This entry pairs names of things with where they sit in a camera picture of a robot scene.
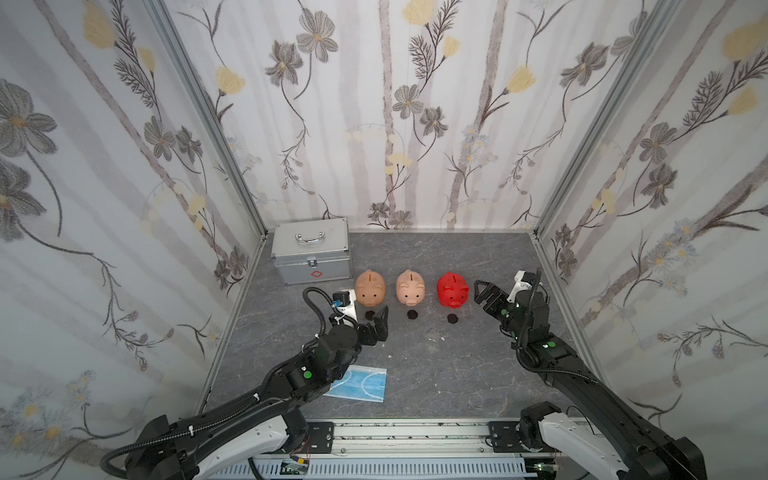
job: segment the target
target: pink piggy bank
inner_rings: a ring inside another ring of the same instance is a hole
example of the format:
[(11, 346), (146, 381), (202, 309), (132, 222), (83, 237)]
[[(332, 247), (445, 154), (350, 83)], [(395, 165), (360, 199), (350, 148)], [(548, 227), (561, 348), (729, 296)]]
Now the pink piggy bank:
[(403, 305), (419, 305), (427, 294), (424, 278), (416, 272), (406, 270), (397, 277), (395, 292), (397, 293), (397, 299)]

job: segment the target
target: red piggy bank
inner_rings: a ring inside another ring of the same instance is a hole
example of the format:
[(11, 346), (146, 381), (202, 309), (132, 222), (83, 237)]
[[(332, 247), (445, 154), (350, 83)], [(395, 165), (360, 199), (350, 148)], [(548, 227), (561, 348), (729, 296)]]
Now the red piggy bank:
[(463, 276), (448, 272), (437, 281), (437, 297), (440, 305), (459, 308), (469, 297), (469, 286)]

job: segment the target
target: black cable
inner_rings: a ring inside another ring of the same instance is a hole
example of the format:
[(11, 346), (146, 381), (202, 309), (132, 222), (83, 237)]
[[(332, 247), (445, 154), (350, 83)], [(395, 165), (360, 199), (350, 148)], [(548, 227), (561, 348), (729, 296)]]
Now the black cable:
[(581, 411), (580, 408), (578, 408), (576, 405), (571, 405), (568, 408), (565, 409), (565, 416), (568, 416), (568, 412), (571, 411), (571, 409), (577, 409), (579, 413), (581, 413), (581, 416), (584, 417), (585, 420), (587, 420), (587, 424), (589, 425), (589, 429), (592, 431), (592, 435), (597, 435), (597, 433), (594, 432), (594, 429), (592, 428), (592, 422), (589, 421), (587, 416), (584, 414), (584, 412)]
[[(266, 386), (269, 384), (272, 377), (275, 375), (278, 369), (285, 366), (285, 362), (278, 364), (277, 366), (274, 366), (264, 377), (264, 380), (261, 382), (261, 385), (259, 385), (259, 388), (257, 389), (256, 393), (259, 397), (262, 396), (262, 393)], [(112, 475), (114, 477), (118, 478), (127, 478), (127, 473), (122, 468), (115, 467), (112, 465), (111, 461), (114, 458), (119, 457), (120, 455), (125, 455), (126, 453), (135, 452), (136, 450), (145, 449), (147, 447), (150, 447), (152, 445), (159, 445), (161, 443), (166, 443), (171, 440), (180, 439), (181, 437), (184, 437), (186, 435), (193, 435), (197, 434), (199, 432), (202, 432), (203, 430), (212, 429), (213, 427), (217, 427), (223, 423), (229, 422), (232, 419), (235, 419), (239, 417), (240, 415), (244, 414), (252, 406), (257, 404), (260, 400), (257, 400), (256, 396), (249, 399), (243, 407), (238, 409), (235, 413), (231, 413), (221, 419), (213, 420), (207, 423), (203, 423), (199, 425), (198, 427), (193, 427), (192, 432), (189, 430), (183, 430), (176, 433), (167, 433), (165, 435), (159, 435), (157, 437), (154, 437), (153, 439), (147, 439), (142, 440), (140, 442), (131, 443), (130, 445), (122, 446), (119, 449), (112, 450), (108, 454), (104, 455), (101, 458), (101, 461), (99, 462), (99, 466), (102, 470), (104, 470), (109, 475)]]
[(523, 320), (523, 327), (520, 332), (520, 338), (518, 339), (518, 342), (515, 345), (515, 357), (518, 359), (520, 366), (522, 366), (524, 369), (532, 373), (563, 373), (565, 375), (575, 376), (580, 379), (587, 380), (588, 382), (600, 384), (600, 381), (597, 380), (596, 378), (591, 377), (589, 375), (585, 375), (584, 373), (581, 373), (581, 372), (574, 372), (573, 370), (559, 369), (559, 368), (533, 367), (526, 364), (526, 362), (523, 360), (523, 349), (528, 347), (528, 329), (531, 328), (531, 322), (533, 321), (533, 309), (531, 308), (531, 306), (533, 305), (533, 296), (536, 294), (536, 289), (539, 287), (540, 283), (541, 283), (541, 268), (537, 268), (536, 276), (534, 277), (533, 283), (531, 284), (531, 295), (528, 298), (528, 307), (526, 307), (525, 309), (525, 319)]
[(544, 293), (546, 293), (546, 294), (547, 294), (547, 298), (545, 299), (545, 302), (546, 302), (547, 304), (549, 304), (549, 292), (547, 291), (547, 289), (545, 289), (545, 288), (544, 288), (544, 285), (541, 285), (541, 284), (539, 283), (539, 286), (541, 287), (541, 289), (542, 289), (542, 290), (544, 290)]
[(253, 477), (256, 480), (264, 480), (264, 477), (256, 470), (256, 463), (253, 461), (253, 457), (248, 457), (248, 465), (250, 466), (250, 472), (253, 473)]
[(319, 335), (325, 335), (326, 333), (326, 317), (323, 315), (323, 311), (315, 305), (315, 303), (310, 299), (310, 292), (319, 293), (323, 296), (324, 299), (326, 299), (326, 302), (333, 307), (333, 300), (331, 300), (331, 297), (328, 296), (328, 293), (325, 293), (323, 290), (317, 288), (316, 286), (308, 286), (304, 289), (304, 291), (301, 293), (301, 297), (304, 299), (307, 305), (310, 306), (312, 311), (317, 315), (317, 318), (320, 319), (320, 333)]
[(514, 339), (514, 338), (515, 338), (515, 336), (514, 336), (514, 335), (512, 335), (510, 332), (508, 332), (508, 331), (506, 331), (506, 330), (502, 329), (502, 326), (501, 326), (501, 325), (499, 325), (499, 326), (498, 326), (498, 331), (499, 331), (499, 332), (501, 332), (501, 333), (502, 333), (502, 335), (504, 335), (504, 336), (508, 336), (508, 337), (509, 337), (509, 338), (511, 338), (511, 339)]

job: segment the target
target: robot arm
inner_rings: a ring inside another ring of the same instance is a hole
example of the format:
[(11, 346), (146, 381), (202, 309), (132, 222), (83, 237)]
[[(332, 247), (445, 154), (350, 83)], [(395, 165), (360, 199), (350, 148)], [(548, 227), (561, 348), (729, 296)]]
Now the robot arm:
[[(309, 291), (322, 293), (333, 308), (328, 332)], [(301, 352), (272, 368), (261, 385), (222, 406), (170, 425), (165, 415), (150, 421), (135, 443), (106, 454), (101, 468), (128, 480), (202, 480), (253, 455), (294, 451), (308, 433), (298, 408), (341, 379), (362, 345), (375, 345), (389, 335), (387, 307), (372, 324), (357, 323), (353, 295), (342, 291), (331, 299), (315, 287), (305, 290), (321, 329)], [(125, 470), (111, 463), (126, 453)]]
[(518, 272), (513, 294), (475, 282), (475, 302), (500, 322), (523, 368), (563, 392), (607, 442), (570, 422), (549, 402), (521, 412), (523, 445), (561, 450), (600, 480), (706, 480), (703, 456), (689, 439), (675, 440), (638, 415), (600, 382), (565, 341), (549, 331), (548, 298), (537, 291), (541, 270)]

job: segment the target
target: case handle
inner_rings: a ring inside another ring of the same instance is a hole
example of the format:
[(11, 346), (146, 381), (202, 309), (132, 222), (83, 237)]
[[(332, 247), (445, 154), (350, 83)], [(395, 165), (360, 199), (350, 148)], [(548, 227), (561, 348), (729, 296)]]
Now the case handle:
[(326, 235), (325, 232), (320, 232), (319, 235), (317, 236), (317, 238), (313, 238), (313, 239), (310, 239), (310, 240), (302, 240), (301, 239), (301, 233), (297, 233), (296, 234), (296, 241), (299, 242), (299, 243), (317, 243), (317, 242), (321, 241), (325, 237), (325, 235)]

